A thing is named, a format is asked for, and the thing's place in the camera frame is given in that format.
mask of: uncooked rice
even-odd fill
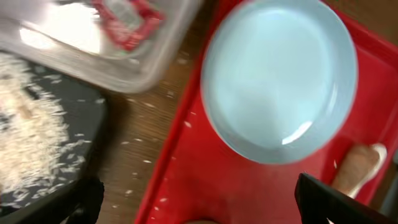
[[[69,140],[62,117],[66,112],[60,100],[31,82],[34,75],[29,69],[24,60],[0,53],[0,117],[6,118],[0,119],[0,194],[14,192],[17,202],[29,195],[25,188],[47,186],[29,196],[39,198],[63,186],[53,186],[58,172],[77,171],[75,166],[84,162],[84,157],[78,157],[72,167],[61,167],[65,164],[58,163],[60,156],[86,142],[62,145]],[[45,78],[57,80],[60,75]],[[39,99],[33,99],[25,88]]]
[[[73,159],[74,156],[75,156],[74,154],[69,154],[67,159]]]

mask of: plastic container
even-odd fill
[[[220,0],[210,36],[241,0]],[[359,80],[353,109],[330,142],[288,165],[262,165],[230,149],[208,121],[200,94],[198,58],[182,104],[157,161],[135,224],[214,220],[222,224],[299,224],[294,189],[302,172],[329,184],[356,143],[381,142],[387,159],[356,200],[368,204],[398,148],[398,48],[338,13],[358,53]]]
[[[144,91],[161,78],[202,0],[148,2],[165,20],[126,52],[108,39],[91,0],[1,1],[0,47],[110,90]]]

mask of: wooden surface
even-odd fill
[[[398,45],[397,0],[327,2]],[[110,121],[90,164],[90,172],[98,170],[105,184],[98,223],[133,222],[215,5],[214,0],[205,1],[174,63],[156,87],[138,95],[104,91],[109,100]]]

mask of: ketchup packet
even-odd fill
[[[108,37],[126,51],[134,50],[164,20],[146,0],[92,0],[92,3]]]

